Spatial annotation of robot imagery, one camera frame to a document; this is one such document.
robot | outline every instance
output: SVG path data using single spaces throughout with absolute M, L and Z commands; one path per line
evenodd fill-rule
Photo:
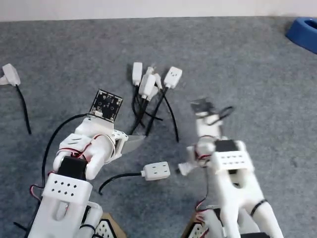
M 114 129 L 121 103 L 122 98 L 99 90 L 88 116 L 60 143 L 28 238 L 113 237 L 96 233 L 110 227 L 101 221 L 101 206 L 89 201 L 87 180 L 144 139 Z
M 179 164 L 186 176 L 191 170 L 204 167 L 212 174 L 218 206 L 199 209 L 187 237 L 211 238 L 283 238 L 273 209 L 264 198 L 254 174 L 254 166 L 246 145 L 222 135 L 222 119 L 232 107 L 216 112 L 206 99 L 192 102 L 197 117 L 199 140 L 187 147 L 188 161 Z

black cable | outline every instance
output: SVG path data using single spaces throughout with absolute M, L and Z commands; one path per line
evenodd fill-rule
M 137 118 L 138 117 L 138 114 L 135 110 L 135 102 L 137 101 L 139 106 L 140 105 L 140 102 L 139 102 L 139 99 L 138 99 L 138 91 L 139 91 L 139 86 L 135 86 L 135 89 L 134 89 L 134 94 L 133 94 L 133 99 L 132 99 L 132 111 L 133 111 L 133 114 L 134 116 Z M 144 128 L 145 125 L 143 124 L 142 120 L 140 121 L 140 124 L 141 126 Z
M 40 204 L 41 204 L 41 202 L 37 203 L 36 208 L 35 208 L 35 210 L 33 212 L 32 218 L 31 218 L 31 220 L 30 220 L 30 222 L 29 222 L 29 224 L 27 226 L 27 230 L 26 230 L 26 233 L 25 233 L 23 238 L 27 238 L 29 236 L 29 233 L 31 231 L 31 228 L 32 228 L 33 222 L 35 220 L 36 214 L 38 213 L 38 210 L 40 208 Z
M 28 132 L 29 132 L 29 134 L 31 135 L 31 134 L 32 134 L 32 131 L 31 131 L 31 127 L 30 127 L 30 122 L 29 122 L 28 110 L 27 110 L 27 108 L 26 108 L 26 103 L 25 103 L 23 94 L 22 94 L 22 92 L 20 91 L 19 86 L 16 84 L 15 87 L 16 87 L 16 90 L 18 91 L 18 94 L 19 94 L 19 96 L 20 96 L 20 98 L 21 98 L 22 107 L 23 107 L 23 112 L 24 112 L 24 119 L 25 119 L 25 123 L 26 123 L 26 128 L 28 129 Z
M 137 97 L 137 103 L 139 105 L 139 107 L 141 106 L 141 103 L 140 103 L 140 100 L 139 98 Z M 145 111 L 145 114 L 148 115 L 149 117 L 153 117 L 153 115 L 151 115 L 150 113 L 148 113 L 147 111 Z M 163 121 L 162 118 L 159 118 L 159 117 L 154 117 L 155 120 L 160 120 L 160 121 Z
M 164 88 L 163 93 L 162 93 L 162 96 L 161 96 L 161 98 L 160 98 L 160 100 L 159 100 L 157 106 L 155 107 L 154 112 L 152 113 L 152 115 L 153 115 L 154 117 L 157 115 L 157 113 L 158 113 L 158 111 L 159 111 L 159 106 L 160 106 L 160 104 L 162 103 L 162 101 L 163 101 L 163 99 L 164 99 L 164 97 L 165 97 L 167 91 L 168 91 L 168 88 Z M 151 131 L 151 128 L 152 128 L 152 125 L 153 125 L 153 122 L 154 122 L 154 117 L 151 118 L 150 121 L 149 121 L 149 123 L 148 123 L 147 130 L 146 130 L 146 132 L 145 132 L 145 135 L 146 135 L 146 136 L 148 136 L 148 135 L 150 134 L 150 131 Z
M 94 228 L 94 226 L 92 226 L 92 225 L 90 225 L 90 224 L 83 224 L 83 225 L 80 226 L 79 229 L 81 229 L 81 228 L 83 228 L 83 227 L 89 227 L 89 228 L 93 229 L 94 233 L 96 233 L 96 229 Z
M 174 113 L 173 113 L 173 110 L 172 110 L 172 107 L 170 106 L 168 100 L 167 100 L 167 97 L 164 95 L 164 100 L 168 106 L 168 109 L 169 109 L 169 113 L 170 115 L 172 116 L 172 120 L 173 120 L 173 124 L 174 124 L 174 132 L 175 132 L 175 137 L 176 137 L 176 141 L 177 143 L 179 142 L 179 135 L 178 135 L 178 129 L 177 129 L 177 124 L 176 124 L 176 119 L 175 119 L 175 116 L 174 116 Z
M 13 222 L 13 224 L 17 227 L 19 227 L 20 229 L 24 230 L 25 232 L 27 231 L 27 228 L 24 227 L 23 225 L 21 225 L 20 223 L 17 223 L 17 222 Z
M 213 121 L 212 123 L 206 123 L 207 125 L 214 125 L 216 124 L 218 121 L 221 121 L 223 120 L 224 118 L 230 116 L 234 111 L 234 107 L 233 106 L 230 106 L 230 107 L 226 107 L 222 110 L 220 110 L 220 112 L 218 113 L 219 114 L 219 119 Z
M 64 121 L 61 125 L 59 125 L 59 127 L 54 131 L 53 135 L 51 136 L 48 145 L 46 146 L 45 149 L 45 153 L 44 153 L 44 157 L 43 157 L 43 161 L 42 161 L 42 187 L 45 186 L 45 166 L 46 166 L 46 161 L 48 158 L 48 154 L 49 154 L 49 150 L 51 147 L 51 144 L 54 140 L 54 138 L 56 137 L 57 133 L 60 131 L 60 129 L 62 129 L 63 126 L 65 126 L 67 123 L 69 123 L 71 120 L 77 119 L 77 118 L 82 118 L 87 116 L 87 113 L 85 114 L 79 114 L 79 115 L 75 115 L 69 119 L 67 119 L 66 121 Z
M 94 237 L 97 237 L 97 238 L 104 238 L 102 237 L 101 235 L 98 235 L 98 234 L 93 234 L 93 236 L 91 238 L 94 238 Z
M 135 131 L 135 129 L 136 129 L 136 128 L 138 127 L 138 125 L 140 124 L 140 122 L 141 122 L 141 120 L 142 120 L 142 118 L 143 118 L 144 112 L 145 112 L 145 110 L 146 110 L 148 104 L 149 104 L 149 101 L 146 100 L 146 99 L 143 99 L 143 101 L 142 101 L 142 103 L 141 103 L 141 107 L 140 107 L 139 114 L 138 114 L 138 116 L 137 116 L 137 119 L 136 119 L 136 121 L 135 121 L 135 123 L 134 123 L 132 129 L 131 129 L 130 132 L 129 132 L 129 135 L 132 135 L 133 132 Z
M 122 177 L 133 177 L 133 176 L 141 176 L 141 172 L 138 173 L 125 173 L 125 174 L 120 174 L 120 175 L 115 175 L 109 179 L 107 179 L 101 186 L 99 187 L 98 193 L 102 195 L 101 190 L 106 186 L 108 183 L 111 181 L 114 181 L 115 179 L 122 178 Z
M 250 216 L 253 217 L 254 213 L 256 212 L 256 210 L 258 209 L 258 207 L 260 207 L 263 203 L 267 202 L 266 199 L 261 200 L 260 202 L 258 202 L 254 208 L 252 209 Z

blue bowl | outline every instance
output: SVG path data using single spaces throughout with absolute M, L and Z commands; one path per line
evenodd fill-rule
M 297 18 L 286 33 L 286 37 L 293 43 L 317 54 L 317 19 Z

white wall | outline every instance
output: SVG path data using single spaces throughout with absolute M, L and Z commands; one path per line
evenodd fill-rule
M 264 15 L 317 16 L 317 0 L 0 0 L 0 21 Z

gray carpet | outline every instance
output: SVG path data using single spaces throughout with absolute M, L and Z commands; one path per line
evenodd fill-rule
M 123 178 L 101 197 L 98 186 L 110 176 L 138 172 L 168 161 L 172 171 L 197 140 L 190 101 L 211 97 L 222 108 L 236 106 L 225 134 L 246 142 L 256 174 L 286 238 L 317 235 L 317 56 L 284 37 L 293 18 L 213 17 L 0 23 L 0 65 L 18 70 L 33 134 L 29 136 L 15 89 L 0 86 L 0 237 L 22 237 L 12 221 L 26 224 L 36 201 L 28 187 L 40 183 L 40 166 L 53 130 L 86 112 L 98 88 L 124 97 L 115 122 L 127 131 L 130 69 L 134 61 L 170 66 L 183 77 L 168 98 L 181 142 L 174 140 L 166 107 L 142 147 L 107 165 L 92 181 L 91 200 L 110 212 L 131 238 L 180 237 L 194 205 L 206 191 L 202 171 L 172 173 L 161 181 Z M 57 136 L 58 144 L 80 123 Z M 215 204 L 211 185 L 209 203 Z

